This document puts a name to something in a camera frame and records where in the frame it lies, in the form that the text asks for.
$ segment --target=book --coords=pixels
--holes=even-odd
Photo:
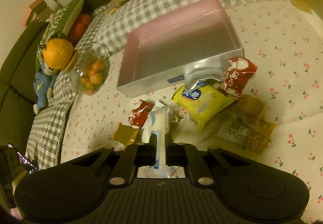
[[[44,10],[45,8],[47,7],[47,3],[46,2],[42,2],[40,5],[38,5],[36,8],[35,8],[35,13],[40,13],[42,10]]]
[[[22,25],[26,25],[28,20],[30,19],[32,13],[35,12],[35,9],[40,5],[42,4],[43,2],[45,2],[45,0],[36,0],[34,1],[31,5],[29,5],[27,7],[27,10],[25,12],[25,15],[21,21]]]
[[[47,6],[44,10],[42,10],[37,16],[36,18],[39,19],[39,21],[43,22],[44,20],[46,20],[51,14],[53,14],[54,12]]]

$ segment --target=label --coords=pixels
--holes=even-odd
[[[155,124],[155,114],[154,113],[151,113],[149,115],[151,117],[151,125],[153,126]]]
[[[184,76],[180,75],[180,76],[176,76],[176,77],[167,79],[167,82],[169,82],[170,84],[173,84],[173,83],[183,81],[183,80],[184,80]]]
[[[190,101],[198,100],[200,98],[202,92],[198,89],[195,89],[193,91],[183,90],[182,96]]]
[[[249,129],[244,127],[243,125],[238,124],[236,122],[232,122],[230,127],[225,130],[225,133],[233,135],[237,139],[241,139],[247,135],[248,130]]]

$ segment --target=plastic container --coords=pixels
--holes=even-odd
[[[70,70],[70,85],[78,92],[95,94],[109,73],[109,61],[94,53],[79,53]]]

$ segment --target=green sofa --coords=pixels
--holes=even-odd
[[[28,25],[0,69],[0,146],[11,143],[22,154],[35,118],[35,56],[46,26]]]

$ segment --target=small orange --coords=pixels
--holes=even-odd
[[[94,84],[94,85],[98,85],[98,84],[100,84],[100,83],[101,83],[101,81],[102,81],[102,77],[100,76],[100,74],[98,74],[98,73],[94,73],[94,74],[92,74],[92,75],[90,76],[90,81],[91,81],[91,83],[92,83],[92,84]]]
[[[104,69],[104,63],[100,60],[96,60],[94,62],[94,64],[92,65],[92,69],[95,71],[95,72],[99,72],[99,71],[102,71]]]
[[[80,82],[84,85],[86,85],[87,83],[90,82],[90,78],[86,77],[86,78],[80,78]]]
[[[93,90],[91,90],[91,89],[88,89],[88,90],[86,90],[85,91],[85,93],[87,94],[87,95],[92,95],[93,94]]]
[[[93,69],[91,69],[89,72],[88,72],[88,77],[91,77],[93,74],[95,74],[95,71]]]
[[[88,77],[88,72],[91,71],[91,68],[88,66],[84,66],[82,69],[82,77]]]
[[[90,81],[86,83],[86,87],[90,90],[94,90],[94,85]]]

